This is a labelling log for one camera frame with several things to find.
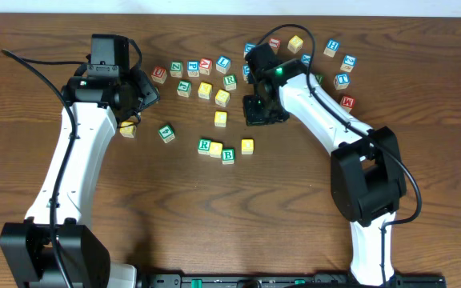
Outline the green B block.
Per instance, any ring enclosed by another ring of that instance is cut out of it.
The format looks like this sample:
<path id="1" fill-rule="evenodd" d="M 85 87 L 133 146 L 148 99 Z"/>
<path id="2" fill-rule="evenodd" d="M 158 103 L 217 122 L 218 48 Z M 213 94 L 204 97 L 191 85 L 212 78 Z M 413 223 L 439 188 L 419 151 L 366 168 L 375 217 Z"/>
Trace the green B block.
<path id="1" fill-rule="evenodd" d="M 222 163 L 230 165 L 235 163 L 235 150 L 232 148 L 223 149 L 221 153 Z"/>

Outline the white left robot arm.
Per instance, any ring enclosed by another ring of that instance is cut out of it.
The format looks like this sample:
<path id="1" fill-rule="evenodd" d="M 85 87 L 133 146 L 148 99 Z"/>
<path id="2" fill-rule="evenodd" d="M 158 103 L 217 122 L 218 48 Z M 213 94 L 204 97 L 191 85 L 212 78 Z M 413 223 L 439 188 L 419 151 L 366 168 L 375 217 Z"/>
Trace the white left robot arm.
<path id="1" fill-rule="evenodd" d="M 138 287 L 138 270 L 114 263 L 91 231 L 95 188 L 111 139 L 159 100 L 130 63 L 131 38 L 93 34 L 91 52 L 62 89 L 62 122 L 42 188 L 22 222 L 7 222 L 0 247 L 19 287 Z"/>

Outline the yellow O block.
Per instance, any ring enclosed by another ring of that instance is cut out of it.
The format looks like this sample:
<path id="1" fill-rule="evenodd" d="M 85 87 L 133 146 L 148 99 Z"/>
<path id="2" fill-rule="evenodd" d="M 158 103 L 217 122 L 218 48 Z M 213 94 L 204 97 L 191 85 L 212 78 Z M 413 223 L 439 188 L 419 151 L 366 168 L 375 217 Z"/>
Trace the yellow O block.
<path id="1" fill-rule="evenodd" d="M 221 142 L 211 142 L 209 155 L 213 158 L 220 158 L 222 154 L 222 143 Z"/>

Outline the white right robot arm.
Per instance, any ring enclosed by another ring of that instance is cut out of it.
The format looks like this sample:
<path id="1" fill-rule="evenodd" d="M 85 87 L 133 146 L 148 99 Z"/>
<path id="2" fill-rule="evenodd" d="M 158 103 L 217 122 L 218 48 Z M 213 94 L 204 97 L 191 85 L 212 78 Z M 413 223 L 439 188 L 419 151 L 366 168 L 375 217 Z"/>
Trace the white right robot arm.
<path id="1" fill-rule="evenodd" d="M 243 99 L 248 126 L 285 122 L 294 115 L 331 157 L 331 196 L 351 225 L 351 274 L 380 286 L 395 274 L 391 231 L 399 200 L 407 192 L 396 164 L 399 145 L 387 127 L 372 129 L 344 110 L 298 59 L 279 60 L 263 43 L 244 56 L 254 93 Z"/>

